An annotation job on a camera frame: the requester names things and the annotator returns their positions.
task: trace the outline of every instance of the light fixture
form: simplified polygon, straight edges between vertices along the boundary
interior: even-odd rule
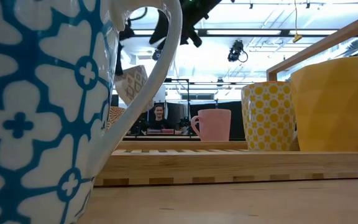
[[[207,30],[208,35],[279,35],[280,30]]]
[[[290,44],[286,44],[284,45],[284,47],[310,47],[312,44],[293,44],[293,43],[290,43]]]
[[[335,33],[336,30],[298,30],[299,35],[331,35]],[[290,35],[295,35],[296,31],[291,30]]]
[[[282,47],[278,49],[278,52],[300,52],[306,49],[306,47]]]
[[[154,30],[134,30],[135,35],[152,35]]]

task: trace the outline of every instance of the pink mug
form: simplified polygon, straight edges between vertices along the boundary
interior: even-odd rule
[[[191,127],[202,141],[228,141],[230,135],[231,111],[224,109],[199,110],[191,119]]]

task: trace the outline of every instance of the yellow patterned mug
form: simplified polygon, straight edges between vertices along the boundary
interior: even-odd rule
[[[290,83],[244,86],[241,102],[248,150],[289,151],[295,130]]]
[[[358,151],[358,57],[306,66],[291,90],[301,151]]]

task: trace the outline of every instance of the wooden table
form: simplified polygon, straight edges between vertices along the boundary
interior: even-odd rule
[[[358,224],[358,180],[97,188],[78,224]]]

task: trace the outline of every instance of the black shirt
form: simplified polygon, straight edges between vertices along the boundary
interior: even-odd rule
[[[149,128],[150,129],[156,129],[156,130],[172,129],[172,125],[166,119],[162,119],[160,121],[152,121],[149,124]]]

